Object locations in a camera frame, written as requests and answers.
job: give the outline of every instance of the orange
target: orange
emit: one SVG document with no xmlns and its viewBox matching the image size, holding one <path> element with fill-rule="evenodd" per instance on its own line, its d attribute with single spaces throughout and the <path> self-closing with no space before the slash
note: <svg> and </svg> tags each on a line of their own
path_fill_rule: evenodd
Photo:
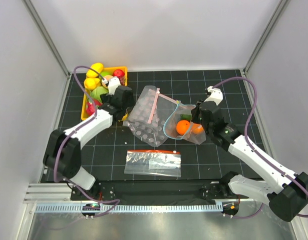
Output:
<svg viewBox="0 0 308 240">
<path fill-rule="evenodd" d="M 181 120 L 176 125 L 176 131 L 179 135 L 184 135 L 189 128 L 189 121 Z"/>
<path fill-rule="evenodd" d="M 204 128 L 202 125 L 194 123 L 192 126 L 192 131 L 194 134 L 200 134 L 204 132 Z"/>
</svg>

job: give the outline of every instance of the wall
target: wall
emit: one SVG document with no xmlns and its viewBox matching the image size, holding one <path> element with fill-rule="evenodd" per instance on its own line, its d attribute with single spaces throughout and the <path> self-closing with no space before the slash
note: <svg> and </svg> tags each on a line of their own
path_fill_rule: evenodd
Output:
<svg viewBox="0 0 308 240">
<path fill-rule="evenodd" d="M 245 67 L 279 0 L 32 0 L 67 68 Z"/>
<path fill-rule="evenodd" d="M 290 1 L 248 76 L 277 160 L 308 174 L 308 0 Z"/>
<path fill-rule="evenodd" d="M 16 237 L 65 81 L 23 3 L 0 1 L 0 240 Z"/>
</svg>

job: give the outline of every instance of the yellow basket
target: yellow basket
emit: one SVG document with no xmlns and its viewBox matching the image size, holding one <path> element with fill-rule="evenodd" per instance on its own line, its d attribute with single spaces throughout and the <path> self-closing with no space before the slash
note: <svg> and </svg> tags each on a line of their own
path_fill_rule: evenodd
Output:
<svg viewBox="0 0 308 240">
<path fill-rule="evenodd" d="M 125 73 L 125 86 L 127 86 L 127 67 L 125 66 L 105 67 L 103 71 L 109 72 L 112 75 L 116 69 L 120 69 Z M 87 99 L 88 99 L 87 96 L 84 94 L 82 114 L 80 116 L 82 120 L 86 120 L 89 117 L 88 114 L 86 113 Z"/>
</svg>

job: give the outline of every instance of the open plastic bag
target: open plastic bag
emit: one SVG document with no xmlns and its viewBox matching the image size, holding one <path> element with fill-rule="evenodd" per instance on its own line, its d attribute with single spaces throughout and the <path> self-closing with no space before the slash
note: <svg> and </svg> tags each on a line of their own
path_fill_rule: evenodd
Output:
<svg viewBox="0 0 308 240">
<path fill-rule="evenodd" d="M 199 124 L 190 122 L 191 119 L 191 110 L 195 108 L 195 105 L 184 105 L 179 103 L 175 111 L 171 116 L 166 120 L 164 124 L 164 133 L 171 139 L 184 139 L 194 144 L 201 144 L 206 141 L 206 133 L 203 127 Z M 176 126 L 179 121 L 187 120 L 189 121 L 189 128 L 184 135 L 180 135 Z"/>
<path fill-rule="evenodd" d="M 124 174 L 181 177 L 180 164 L 176 151 L 129 150 Z"/>
<path fill-rule="evenodd" d="M 160 94 L 159 88 L 145 86 L 124 126 L 141 141 L 158 147 L 168 139 L 163 127 L 176 107 L 177 102 Z"/>
</svg>

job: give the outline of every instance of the empty ziplock bag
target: empty ziplock bag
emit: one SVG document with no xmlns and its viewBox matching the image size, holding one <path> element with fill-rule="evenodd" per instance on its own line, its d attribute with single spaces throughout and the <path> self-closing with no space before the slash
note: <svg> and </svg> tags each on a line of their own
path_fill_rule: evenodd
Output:
<svg viewBox="0 0 308 240">
<path fill-rule="evenodd" d="M 206 141 L 206 133 L 204 128 L 200 124 L 195 124 L 191 122 L 191 110 L 194 109 L 195 105 L 184 105 L 179 103 L 175 111 L 166 120 L 164 124 L 164 133 L 171 139 L 180 140 L 184 139 L 194 144 L 201 144 Z M 177 131 L 177 124 L 184 120 L 187 125 L 184 126 L 184 134 L 181 135 Z"/>
<path fill-rule="evenodd" d="M 129 150 L 125 174 L 181 177 L 181 155 L 174 151 Z"/>
<path fill-rule="evenodd" d="M 141 141 L 158 147 L 168 139 L 163 127 L 176 107 L 177 102 L 160 94 L 159 88 L 145 86 L 123 125 Z"/>
</svg>

